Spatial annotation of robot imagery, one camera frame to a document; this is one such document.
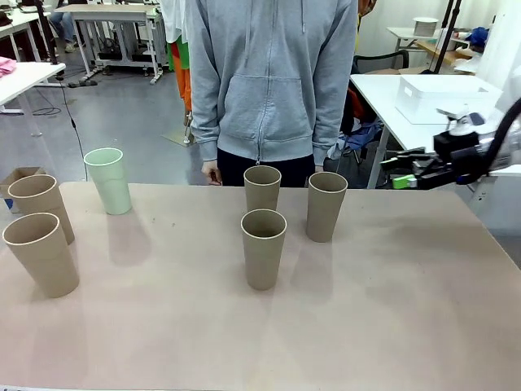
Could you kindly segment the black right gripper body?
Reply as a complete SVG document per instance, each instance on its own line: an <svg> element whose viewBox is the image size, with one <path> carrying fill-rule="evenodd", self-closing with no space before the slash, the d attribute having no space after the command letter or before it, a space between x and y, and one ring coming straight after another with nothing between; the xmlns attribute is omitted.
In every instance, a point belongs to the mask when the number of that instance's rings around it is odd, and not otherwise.
<svg viewBox="0 0 521 391"><path fill-rule="evenodd" d="M488 174L484 165L486 153L479 151L479 135L476 132L459 136L449 132L437 134L433 138L433 147L449 167L456 184L470 184Z"/></svg>

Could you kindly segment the white plastic storage basket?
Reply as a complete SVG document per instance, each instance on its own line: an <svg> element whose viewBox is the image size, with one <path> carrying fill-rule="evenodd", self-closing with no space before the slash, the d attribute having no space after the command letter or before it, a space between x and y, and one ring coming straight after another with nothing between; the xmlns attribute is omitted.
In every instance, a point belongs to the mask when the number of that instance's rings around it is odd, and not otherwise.
<svg viewBox="0 0 521 391"><path fill-rule="evenodd" d="M488 115L500 96L501 90L475 76L404 75L395 106L413 125L443 125L446 112L467 108Z"/></svg>

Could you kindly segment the beige plastic cup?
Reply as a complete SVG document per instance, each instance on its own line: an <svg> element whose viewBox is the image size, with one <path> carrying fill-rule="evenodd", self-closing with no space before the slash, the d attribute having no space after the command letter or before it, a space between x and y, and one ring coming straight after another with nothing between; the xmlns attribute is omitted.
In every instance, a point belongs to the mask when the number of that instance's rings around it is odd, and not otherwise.
<svg viewBox="0 0 521 391"><path fill-rule="evenodd" d="M49 174L35 174L13 182L7 189L8 195L23 214L51 213L59 218L68 244L75 240L59 185Z"/></svg>
<svg viewBox="0 0 521 391"><path fill-rule="evenodd" d="M2 239L47 297L63 297L78 287L77 268L56 215L20 217L4 229Z"/></svg>
<svg viewBox="0 0 521 391"><path fill-rule="evenodd" d="M271 209L256 209L241 219L247 283L266 291L277 282L287 230L285 217Z"/></svg>
<svg viewBox="0 0 521 391"><path fill-rule="evenodd" d="M319 172L309 178L306 234L314 242L332 240L347 180L336 173Z"/></svg>
<svg viewBox="0 0 521 391"><path fill-rule="evenodd" d="M277 209L282 181L282 175L277 169L255 165L244 172L243 179L248 212L255 209Z"/></svg>

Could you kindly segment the pale green plastic cup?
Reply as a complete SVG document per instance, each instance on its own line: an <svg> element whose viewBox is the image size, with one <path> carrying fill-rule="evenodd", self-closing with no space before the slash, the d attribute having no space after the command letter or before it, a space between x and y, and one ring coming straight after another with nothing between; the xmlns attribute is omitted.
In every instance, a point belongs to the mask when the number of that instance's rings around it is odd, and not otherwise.
<svg viewBox="0 0 521 391"><path fill-rule="evenodd" d="M107 214L121 215L131 210L129 184L123 151L104 147L88 152L84 162Z"/></svg>

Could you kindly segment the person left forearm grey sleeve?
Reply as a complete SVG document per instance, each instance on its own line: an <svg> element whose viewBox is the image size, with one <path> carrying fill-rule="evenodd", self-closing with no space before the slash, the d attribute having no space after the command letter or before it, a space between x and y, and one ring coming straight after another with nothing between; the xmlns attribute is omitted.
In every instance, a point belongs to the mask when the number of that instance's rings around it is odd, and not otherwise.
<svg viewBox="0 0 521 391"><path fill-rule="evenodd" d="M341 130L348 83L352 66L325 74L318 72L313 79L316 120L313 128L313 159L317 170L322 170L327 152L334 146Z"/></svg>

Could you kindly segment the person right forearm grey sleeve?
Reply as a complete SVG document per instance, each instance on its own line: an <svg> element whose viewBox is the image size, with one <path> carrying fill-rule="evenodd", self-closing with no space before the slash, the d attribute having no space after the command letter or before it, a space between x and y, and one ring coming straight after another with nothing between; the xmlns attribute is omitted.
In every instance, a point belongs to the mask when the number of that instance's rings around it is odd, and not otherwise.
<svg viewBox="0 0 521 391"><path fill-rule="evenodd" d="M204 162L217 159L217 139L220 127L217 120L217 104L220 81L212 68L190 66L192 133L199 144Z"/></svg>

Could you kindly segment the blue cloth pile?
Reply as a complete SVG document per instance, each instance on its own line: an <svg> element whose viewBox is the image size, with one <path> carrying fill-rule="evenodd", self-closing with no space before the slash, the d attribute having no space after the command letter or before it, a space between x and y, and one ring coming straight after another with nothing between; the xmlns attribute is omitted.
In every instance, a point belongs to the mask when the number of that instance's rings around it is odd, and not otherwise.
<svg viewBox="0 0 521 391"><path fill-rule="evenodd" d="M342 133L337 140L337 148L341 152L348 149L360 151L367 144L374 141L377 134L383 130L383 123L376 119L373 122L360 122L356 119L349 134Z"/></svg>

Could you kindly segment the white side table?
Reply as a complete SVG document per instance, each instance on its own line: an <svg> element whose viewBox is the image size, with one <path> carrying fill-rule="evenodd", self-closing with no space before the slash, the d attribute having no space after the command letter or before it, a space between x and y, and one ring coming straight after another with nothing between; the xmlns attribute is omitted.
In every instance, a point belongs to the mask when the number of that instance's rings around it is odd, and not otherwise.
<svg viewBox="0 0 521 391"><path fill-rule="evenodd" d="M369 189L377 186L381 171L380 162L385 157L389 136L393 136L405 150L423 147L427 152L432 152L433 137L444 131L442 124L412 124L396 109L400 81L401 76L399 75L356 74L351 76L351 82L383 122L382 137L374 156L367 184Z"/></svg>

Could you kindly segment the black office chair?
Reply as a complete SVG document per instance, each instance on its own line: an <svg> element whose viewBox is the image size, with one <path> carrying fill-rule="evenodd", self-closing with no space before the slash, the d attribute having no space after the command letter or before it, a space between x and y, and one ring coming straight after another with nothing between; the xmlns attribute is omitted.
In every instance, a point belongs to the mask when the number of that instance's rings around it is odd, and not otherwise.
<svg viewBox="0 0 521 391"><path fill-rule="evenodd" d="M386 55L355 55L352 74L399 74L409 67L409 52L399 50Z"/></svg>

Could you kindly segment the white shelf table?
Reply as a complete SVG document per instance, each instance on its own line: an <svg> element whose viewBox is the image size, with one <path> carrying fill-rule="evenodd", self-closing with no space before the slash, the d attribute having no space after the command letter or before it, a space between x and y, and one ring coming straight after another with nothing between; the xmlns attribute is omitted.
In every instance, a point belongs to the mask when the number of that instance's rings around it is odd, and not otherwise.
<svg viewBox="0 0 521 391"><path fill-rule="evenodd" d="M441 29L436 29L432 36L426 37L414 34L414 28L387 27L387 31L396 38L397 50L408 51L440 51L441 43L438 40ZM471 47L470 42L458 37L452 37L448 51L466 50Z"/></svg>

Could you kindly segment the person black trousers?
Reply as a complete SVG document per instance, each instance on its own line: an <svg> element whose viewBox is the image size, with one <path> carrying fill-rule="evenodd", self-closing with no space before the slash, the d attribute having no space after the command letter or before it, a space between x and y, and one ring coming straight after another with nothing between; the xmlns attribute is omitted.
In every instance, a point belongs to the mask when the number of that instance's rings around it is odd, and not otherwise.
<svg viewBox="0 0 521 391"><path fill-rule="evenodd" d="M244 172L255 164L255 160L217 150L217 168L220 170L223 186L243 187ZM274 167L281 173L281 187L305 187L307 179L315 173L313 156L275 162L262 161L260 165Z"/></svg>

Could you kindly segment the orange green hanging garment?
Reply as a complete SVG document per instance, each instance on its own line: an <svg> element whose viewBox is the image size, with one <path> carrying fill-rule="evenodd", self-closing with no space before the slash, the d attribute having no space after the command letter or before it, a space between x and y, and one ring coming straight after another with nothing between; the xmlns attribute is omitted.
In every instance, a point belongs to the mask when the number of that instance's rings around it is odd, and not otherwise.
<svg viewBox="0 0 521 391"><path fill-rule="evenodd" d="M190 86L190 56L188 43L179 37L175 42L169 43L170 65L176 74L177 87L185 109L192 110L191 86Z"/></svg>

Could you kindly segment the black tripod stand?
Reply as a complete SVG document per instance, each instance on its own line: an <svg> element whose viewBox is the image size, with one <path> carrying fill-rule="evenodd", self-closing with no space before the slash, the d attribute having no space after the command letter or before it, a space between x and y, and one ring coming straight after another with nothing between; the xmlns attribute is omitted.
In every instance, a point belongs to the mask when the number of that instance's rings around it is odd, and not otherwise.
<svg viewBox="0 0 521 391"><path fill-rule="evenodd" d="M42 28L44 42L46 44L48 58L50 60L50 63L53 65L57 65L58 60L55 55L55 45L54 45L53 38L51 37L50 26L49 26L48 20L44 15L43 2L42 2L42 0L33 0L33 5L37 8L38 19L39 19L39 22L40 22L40 25Z"/></svg>

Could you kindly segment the brown cardboard box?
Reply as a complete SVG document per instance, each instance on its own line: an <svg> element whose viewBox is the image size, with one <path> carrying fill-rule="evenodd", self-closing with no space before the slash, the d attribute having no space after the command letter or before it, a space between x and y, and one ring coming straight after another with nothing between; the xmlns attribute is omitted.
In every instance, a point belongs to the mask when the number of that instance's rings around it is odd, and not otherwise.
<svg viewBox="0 0 521 391"><path fill-rule="evenodd" d="M15 201L9 196L9 186L20 180L35 174L45 174L46 171L42 167L18 167L15 168L7 177L0 181L0 198L3 203L7 206L7 209L13 214L20 214L20 209L16 205Z"/></svg>

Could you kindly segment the grey metal frame table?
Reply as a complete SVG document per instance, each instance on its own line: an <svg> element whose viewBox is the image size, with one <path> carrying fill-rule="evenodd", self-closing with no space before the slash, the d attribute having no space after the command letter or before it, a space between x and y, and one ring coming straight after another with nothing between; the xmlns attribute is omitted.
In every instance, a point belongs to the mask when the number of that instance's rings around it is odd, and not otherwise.
<svg viewBox="0 0 521 391"><path fill-rule="evenodd" d="M55 9L68 13L85 66L87 81L107 67L140 68L152 74L154 85L164 73L166 38L164 20L157 5L147 4L72 4ZM100 57L102 45L112 39L120 50L120 59Z"/></svg>

